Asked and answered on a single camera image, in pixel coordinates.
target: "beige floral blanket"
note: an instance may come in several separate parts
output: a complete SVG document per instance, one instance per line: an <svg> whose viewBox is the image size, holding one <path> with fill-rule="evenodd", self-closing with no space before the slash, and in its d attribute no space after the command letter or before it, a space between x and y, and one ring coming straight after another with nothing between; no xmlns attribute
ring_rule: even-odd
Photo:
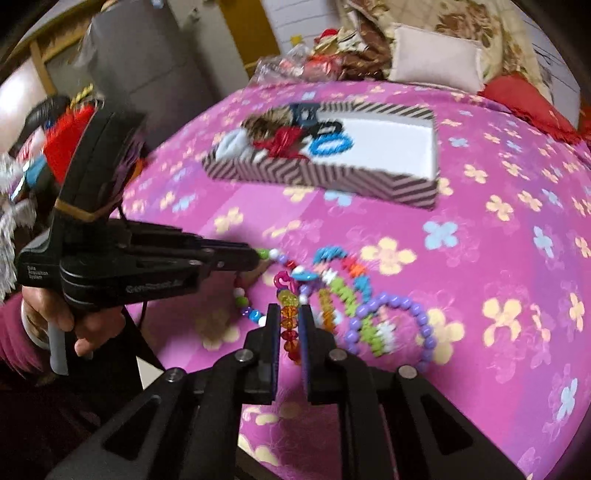
<svg viewBox="0 0 591 480"><path fill-rule="evenodd" d="M359 18L365 17L391 44L396 23L479 40L484 47L485 83L520 72L551 101L525 24L511 0L336 1L344 27L354 30Z"/></svg>

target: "red bow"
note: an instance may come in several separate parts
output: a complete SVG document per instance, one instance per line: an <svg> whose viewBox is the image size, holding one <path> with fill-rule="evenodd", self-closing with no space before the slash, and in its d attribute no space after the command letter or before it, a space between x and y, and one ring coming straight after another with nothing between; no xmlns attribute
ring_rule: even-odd
<svg viewBox="0 0 591 480"><path fill-rule="evenodd" d="M253 142L256 148L264 148L269 151L271 158L287 158L288 160L310 161L308 157L298 152L290 152L291 147L297 142L304 129L302 127L280 127L271 140Z"/></svg>

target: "purple beaded bracelet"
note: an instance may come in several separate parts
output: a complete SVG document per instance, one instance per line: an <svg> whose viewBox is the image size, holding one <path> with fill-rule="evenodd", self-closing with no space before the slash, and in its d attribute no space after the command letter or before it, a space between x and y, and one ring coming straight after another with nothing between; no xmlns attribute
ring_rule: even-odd
<svg viewBox="0 0 591 480"><path fill-rule="evenodd" d="M433 349L437 346L437 339L433 336L433 327L429 325L429 318L423 310L420 303L414 302L408 297L399 297L398 295L390 295L388 293L381 293L377 297L371 299L369 302L360 305L355 310L355 317L350 319L350 330L345 334L345 339L348 343L348 350L354 353L358 350L357 342L359 342L359 330L362 327L362 319L371 313L376 313L381 306L388 306L393 309L409 310L414 316L419 332L424 338L423 351L421 352L421 359L417 364L417 370L421 373L426 372L429 362L433 360Z"/></svg>

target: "silver screw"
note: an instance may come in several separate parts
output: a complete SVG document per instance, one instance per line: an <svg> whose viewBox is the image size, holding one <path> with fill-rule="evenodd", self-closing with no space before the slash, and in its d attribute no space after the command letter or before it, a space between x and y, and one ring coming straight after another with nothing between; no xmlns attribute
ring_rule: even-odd
<svg viewBox="0 0 591 480"><path fill-rule="evenodd" d="M411 367L410 365L403 365L398 369L398 373L402 378L406 378L407 380L412 380L417 376L417 369Z"/></svg>
<svg viewBox="0 0 591 480"><path fill-rule="evenodd" d="M342 362L347 358L347 352L340 348L334 348L329 352L329 358L333 362Z"/></svg>
<svg viewBox="0 0 591 480"><path fill-rule="evenodd" d="M166 373L166 381L171 383L178 382L184 376L185 372L182 368L172 368Z"/></svg>
<svg viewBox="0 0 591 480"><path fill-rule="evenodd" d="M239 362L249 362L255 355L248 348L242 348L238 350L234 356Z"/></svg>

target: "pink bedsheet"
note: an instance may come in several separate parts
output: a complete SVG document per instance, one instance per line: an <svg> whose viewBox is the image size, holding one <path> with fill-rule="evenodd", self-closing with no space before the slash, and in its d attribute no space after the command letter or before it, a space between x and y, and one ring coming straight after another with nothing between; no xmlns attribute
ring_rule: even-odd
<svg viewBox="0 0 591 480"><path fill-rule="evenodd" d="M435 112L441 180L432 212L345 193L213 181L201 168L212 143L251 112L347 99ZM128 188L125 210L212 238L277 247L305 265L326 245L358 255L375 292L410 296L429 309L439 340L430 381L538 480L591 400L589 160L586 147L556 143L477 96L389 83L248 89L163 144ZM260 309L275 300L276 271L249 292ZM223 295L215 281L226 285ZM150 305L145 334L166 367L209 367L242 345L255 325L228 316L229 288L228 276L217 275L194 298ZM404 315L397 321L398 349L380 358L363 350L370 364L416 362L416 326ZM347 324L338 327L339 343ZM300 372L281 350L277 402L244 409L240 445L285 480L339 478L336 409L304 402Z"/></svg>

